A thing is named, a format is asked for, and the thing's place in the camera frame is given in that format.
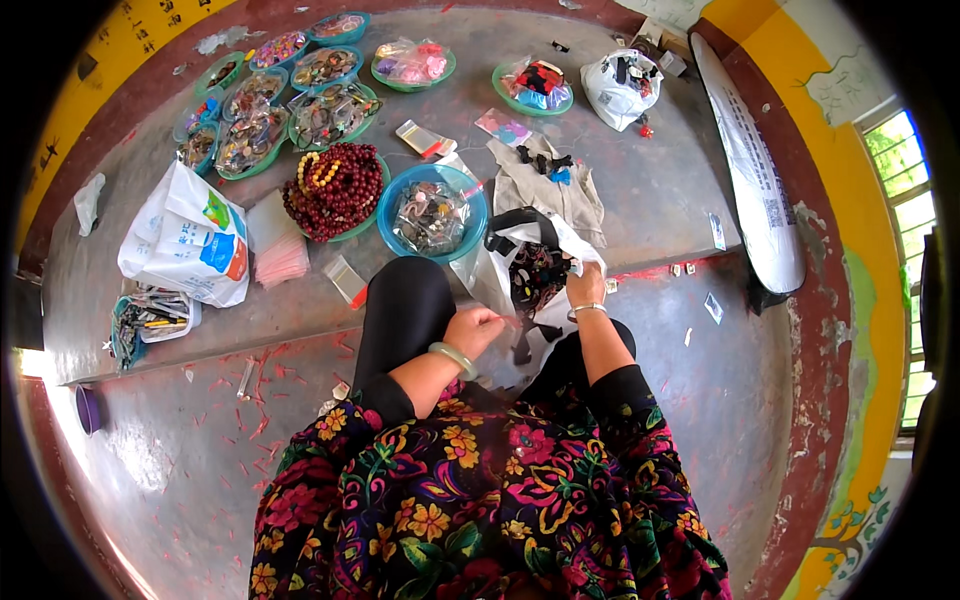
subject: woman's right hand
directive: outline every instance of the woman's right hand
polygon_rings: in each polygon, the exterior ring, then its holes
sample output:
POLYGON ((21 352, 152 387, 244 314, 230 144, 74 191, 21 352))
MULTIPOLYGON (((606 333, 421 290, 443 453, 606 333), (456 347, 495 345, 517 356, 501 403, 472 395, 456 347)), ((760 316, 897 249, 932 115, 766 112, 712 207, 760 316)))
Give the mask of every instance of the woman's right hand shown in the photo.
POLYGON ((604 284, 600 265, 595 262, 581 263, 584 271, 577 277, 566 276, 566 297, 570 300, 570 307, 584 304, 603 304, 607 295, 607 286, 604 284))
POLYGON ((471 361, 476 360, 504 326, 503 319, 489 308, 461 310, 447 324, 444 343, 460 350, 471 361))

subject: black strap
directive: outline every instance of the black strap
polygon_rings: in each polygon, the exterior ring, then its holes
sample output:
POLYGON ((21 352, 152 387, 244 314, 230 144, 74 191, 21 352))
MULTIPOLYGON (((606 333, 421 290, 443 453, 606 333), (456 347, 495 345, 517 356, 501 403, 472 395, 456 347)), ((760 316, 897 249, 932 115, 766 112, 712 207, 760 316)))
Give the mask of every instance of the black strap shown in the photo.
POLYGON ((541 244, 547 248, 560 247, 560 239, 557 237, 557 231, 553 228, 553 223, 532 206, 514 208, 490 219, 487 223, 487 241, 484 246, 490 252, 499 252, 501 255, 506 256, 516 247, 516 244, 496 233, 503 229, 509 229, 527 223, 537 223, 540 225, 541 244))
POLYGON ((547 344, 564 335, 562 327, 536 324, 530 317, 523 317, 522 325, 523 330, 520 332, 520 339, 516 341, 516 348, 514 348, 514 364, 517 366, 526 365, 534 358, 530 354, 530 341, 527 340, 527 334, 531 330, 539 329, 547 344))

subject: woman's left hand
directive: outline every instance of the woman's left hand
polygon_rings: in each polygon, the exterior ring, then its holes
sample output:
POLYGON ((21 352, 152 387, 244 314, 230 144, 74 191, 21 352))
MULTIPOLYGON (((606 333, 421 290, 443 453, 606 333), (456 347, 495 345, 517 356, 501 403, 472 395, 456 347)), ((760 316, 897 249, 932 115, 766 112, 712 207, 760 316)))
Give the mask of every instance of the woman's left hand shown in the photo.
POLYGON ((483 306, 458 311, 446 326, 444 343, 460 350, 466 358, 476 360, 490 342, 500 335, 503 319, 483 306))

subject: plastic basket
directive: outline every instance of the plastic basket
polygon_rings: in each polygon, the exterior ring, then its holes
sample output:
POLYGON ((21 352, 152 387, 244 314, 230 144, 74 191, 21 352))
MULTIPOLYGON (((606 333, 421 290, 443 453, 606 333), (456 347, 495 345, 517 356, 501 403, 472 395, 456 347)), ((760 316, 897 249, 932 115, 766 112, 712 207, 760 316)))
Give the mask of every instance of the plastic basket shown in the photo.
POLYGON ((354 48, 353 46, 327 46, 327 47, 325 47, 325 48, 318 48, 317 50, 311 52, 310 54, 304 55, 304 56, 300 57, 299 59, 297 59, 297 61, 296 61, 296 63, 294 64, 293 68, 290 69, 290 86, 293 87, 296 91, 312 91, 312 92, 314 92, 314 93, 320 93, 320 92, 323 91, 325 88, 327 88, 327 87, 329 87, 329 86, 331 86, 331 85, 333 85, 333 84, 337 84, 337 83, 339 83, 339 82, 342 82, 342 81, 344 81, 344 80, 347 80, 347 79, 353 77, 354 75, 357 74, 357 72, 360 70, 360 67, 362 67, 362 66, 363 66, 363 53, 360 52, 360 50, 359 50, 358 48, 354 48), (316 53, 318 53, 318 52, 321 52, 321 51, 329 51, 329 50, 343 50, 343 51, 345 51, 345 52, 350 52, 350 53, 352 53, 352 54, 357 58, 357 63, 354 64, 353 67, 352 67, 349 71, 347 71, 346 73, 344 73, 343 75, 341 75, 341 76, 338 77, 337 79, 332 79, 332 80, 330 80, 330 81, 328 81, 328 82, 324 82, 324 83, 322 83, 322 84, 318 84, 318 85, 300 85, 300 84, 295 84, 295 83, 294 83, 293 80, 294 80, 294 77, 296 76, 297 72, 300 71, 300 70, 313 58, 313 55, 314 55, 314 54, 316 54, 316 53))
POLYGON ((240 82, 240 85, 232 89, 229 92, 229 97, 227 96, 224 97, 223 117, 225 121, 227 121, 228 123, 232 123, 233 121, 236 120, 236 115, 233 113, 232 110, 229 109, 230 105, 233 104, 233 97, 236 96, 237 92, 240 91, 240 88, 243 87, 243 84, 245 84, 248 79, 250 79, 251 77, 255 77, 260 73, 266 73, 268 75, 276 75, 280 77, 280 89, 278 89, 276 91, 276 94, 274 94, 274 97, 270 99, 270 105, 275 107, 279 103, 280 95, 283 93, 283 90, 286 89, 287 83, 290 81, 290 73, 287 73, 286 69, 281 69, 279 67, 272 66, 272 67, 257 71, 256 73, 253 73, 247 79, 240 82))
POLYGON ((207 108, 204 113, 200 116, 200 120, 195 124, 191 124, 191 127, 197 127, 203 123, 216 123, 217 119, 220 118, 220 112, 223 109, 224 103, 224 89, 220 86, 211 87, 209 91, 203 95, 196 96, 190 103, 190 106, 183 109, 183 112, 180 113, 180 116, 177 117, 177 120, 174 121, 174 130, 173 136, 174 141, 178 144, 181 144, 186 141, 190 136, 190 133, 187 130, 187 121, 200 109, 201 105, 205 105, 211 101, 215 103, 213 108, 207 108))
POLYGON ((224 68, 228 62, 236 62, 236 66, 233 67, 233 70, 224 77, 216 86, 221 89, 227 89, 230 87, 230 84, 236 81, 237 77, 240 76, 240 71, 243 70, 244 57, 246 56, 243 52, 231 52, 228 55, 220 58, 216 62, 210 65, 210 68, 206 69, 204 73, 200 76, 197 82, 193 85, 193 93, 195 96, 203 96, 206 94, 209 89, 206 85, 210 83, 210 80, 224 68))
MULTIPOLYGON (((207 122, 201 124, 203 129, 213 130, 213 145, 210 146, 210 152, 206 154, 206 158, 198 164, 193 172, 199 176, 204 176, 210 172, 210 169, 213 168, 213 158, 217 155, 217 148, 220 146, 220 125, 217 122, 207 122)), ((174 160, 177 159, 177 152, 174 151, 174 160)))
MULTIPOLYGON (((283 35, 283 36, 286 36, 287 34, 292 34, 292 33, 294 33, 294 32, 287 32, 286 34, 282 34, 282 35, 283 35)), ((251 70, 251 71, 263 71, 263 70, 266 70, 266 69, 269 69, 269 68, 271 68, 271 67, 275 67, 275 66, 276 66, 276 67, 280 67, 281 69, 286 69, 287 71, 289 71, 289 70, 290 70, 290 67, 292 67, 292 66, 294 65, 294 62, 300 60, 300 58, 303 57, 303 54, 306 52, 307 46, 310 45, 310 35, 304 33, 304 36, 305 36, 305 41, 304 41, 304 43, 303 43, 303 46, 302 46, 297 52, 295 52, 295 53, 293 53, 292 55, 290 55, 289 57, 287 57, 285 60, 281 60, 281 61, 278 62, 277 64, 270 64, 270 65, 267 65, 267 66, 257 66, 257 65, 253 62, 253 59, 251 59, 251 60, 250 60, 250 70, 251 70)), ((275 37, 274 39, 271 39, 271 40, 268 41, 267 43, 262 44, 259 48, 257 48, 257 50, 259 50, 259 49, 262 48, 263 46, 266 46, 266 45, 268 45, 268 44, 274 43, 274 40, 275 40, 275 39, 276 39, 276 37, 275 37)))
MULTIPOLYGON (((131 298, 129 296, 121 296, 117 300, 116 304, 113 305, 113 316, 119 318, 123 314, 123 311, 127 308, 128 304, 131 303, 131 298)), ((117 341, 117 330, 116 327, 110 327, 110 341, 113 342, 114 352, 116 348, 120 348, 120 344, 117 341)), ((136 364, 136 361, 140 360, 147 354, 147 345, 143 343, 143 340, 140 339, 140 334, 137 333, 133 338, 133 353, 131 356, 130 367, 136 364)))
MULTIPOLYGON (((384 159, 383 159, 383 156, 381 156, 379 153, 377 153, 376 159, 380 161, 380 166, 383 167, 383 174, 382 174, 382 177, 383 177, 383 192, 380 192, 380 200, 377 201, 377 203, 376 203, 376 210, 375 210, 374 212, 372 212, 369 217, 367 217, 367 220, 366 220, 366 221, 364 221, 363 223, 361 223, 360 225, 358 225, 357 227, 355 227, 355 228, 353 228, 353 229, 351 229, 351 230, 349 230, 349 231, 344 231, 344 232, 341 233, 340 235, 334 235, 334 236, 331 237, 330 239, 326 240, 327 243, 329 243, 329 242, 343 242, 343 241, 349 240, 350 238, 353 238, 353 237, 356 237, 356 236, 360 235, 361 233, 363 233, 364 231, 366 231, 367 229, 369 229, 370 226, 373 225, 373 224, 376 222, 376 217, 377 217, 378 214, 380 214, 380 206, 383 205, 383 204, 382 204, 382 203, 383 203, 383 195, 384 195, 384 194, 386 193, 386 191, 387 191, 387 186, 390 185, 390 167, 387 166, 387 161, 384 160, 384 159)), ((301 230, 300 230, 300 233, 302 233, 304 237, 306 237, 306 238, 309 239, 310 236, 306 234, 306 231, 304 231, 303 229, 301 229, 301 230)))
POLYGON ((507 105, 513 110, 516 110, 520 114, 528 114, 532 117, 548 117, 554 114, 563 114, 570 110, 570 107, 573 106, 573 87, 570 84, 565 84, 570 90, 570 97, 566 100, 566 102, 556 108, 533 108, 517 102, 510 97, 510 93, 500 82, 500 78, 503 77, 504 73, 506 73, 507 69, 511 65, 511 63, 504 63, 496 67, 493 70, 491 82, 493 83, 493 89, 496 90, 496 93, 500 94, 500 97, 503 98, 504 102, 506 102, 507 105))
POLYGON ((313 41, 317 42, 319 45, 326 46, 341 46, 344 44, 354 44, 360 41, 360 38, 363 37, 364 32, 367 31, 367 26, 370 25, 370 14, 368 12, 357 12, 357 11, 348 11, 348 12, 338 12, 337 14, 332 14, 331 16, 321 19, 314 23, 313 27, 307 30, 306 34, 313 41), (315 28, 321 23, 325 23, 330 19, 337 18, 338 16, 344 14, 356 14, 357 16, 363 17, 363 24, 360 27, 356 28, 351 32, 345 32, 337 36, 317 36, 314 34, 315 28))
POLYGON ((464 230, 464 240, 457 250, 439 256, 426 256, 430 260, 446 264, 470 252, 484 237, 487 230, 489 209, 487 197, 483 190, 463 171, 440 164, 422 164, 411 167, 397 175, 380 196, 377 207, 376 226, 380 229, 380 236, 390 250, 398 256, 416 256, 396 239, 394 235, 394 221, 400 210, 400 194, 413 181, 432 181, 447 183, 454 190, 463 191, 470 206, 470 216, 464 230))
MULTIPOLYGON (((360 82, 355 82, 354 84, 357 87, 359 87, 365 94, 367 94, 371 99, 374 99, 374 100, 376 99, 376 94, 373 92, 372 89, 370 89, 369 87, 366 87, 360 82)), ((290 113, 291 113, 290 121, 289 123, 287 123, 287 137, 290 138, 290 141, 293 143, 294 146, 297 146, 299 148, 300 146, 298 146, 297 144, 297 132, 294 131, 293 111, 291 110, 290 113)), ((369 127, 371 123, 375 120, 374 117, 376 117, 375 114, 370 115, 369 117, 363 120, 363 123, 360 124, 360 127, 348 133, 347 135, 344 135, 343 137, 341 137, 340 139, 338 139, 333 143, 346 144, 347 142, 353 141, 354 139, 359 137, 361 133, 367 130, 367 127, 369 127)), ((329 148, 329 146, 320 146, 318 144, 310 144, 306 148, 303 148, 303 150, 306 152, 323 152, 327 148, 329 148)))
POLYGON ((381 61, 380 58, 375 58, 373 59, 373 62, 370 63, 370 72, 371 72, 371 75, 373 75, 374 79, 386 85, 390 89, 395 89, 396 91, 401 91, 401 92, 411 94, 418 91, 424 91, 425 89, 430 89, 434 85, 439 84, 444 79, 446 79, 447 77, 453 74, 453 70, 457 68, 457 57, 453 56, 453 51, 450 50, 449 48, 444 50, 444 57, 446 57, 446 69, 444 70, 444 73, 437 79, 430 82, 429 84, 401 84, 399 82, 387 81, 386 77, 381 75, 376 70, 376 66, 381 61))
POLYGON ((146 328, 140 333, 140 338, 143 340, 144 344, 155 344, 156 342, 166 342, 167 340, 175 340, 181 338, 187 333, 190 333, 190 330, 200 324, 204 318, 204 313, 201 309, 201 304, 199 300, 191 299, 188 301, 187 314, 189 318, 186 320, 186 327, 183 329, 178 329, 172 333, 161 333, 158 330, 156 333, 147 331, 146 328))

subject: jade bangle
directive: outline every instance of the jade bangle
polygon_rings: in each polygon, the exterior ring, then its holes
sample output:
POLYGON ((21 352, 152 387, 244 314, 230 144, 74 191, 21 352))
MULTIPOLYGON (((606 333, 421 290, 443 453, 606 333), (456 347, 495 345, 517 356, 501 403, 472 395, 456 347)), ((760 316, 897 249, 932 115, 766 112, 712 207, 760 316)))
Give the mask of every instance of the jade bangle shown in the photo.
POLYGON ((437 352, 438 354, 442 354, 443 356, 447 356, 457 361, 457 363, 464 368, 464 372, 460 375, 460 378, 464 381, 473 381, 477 378, 477 369, 473 366, 473 363, 470 361, 470 359, 466 358, 466 356, 464 356, 460 350, 454 348, 450 344, 434 342, 427 350, 431 352, 437 352))

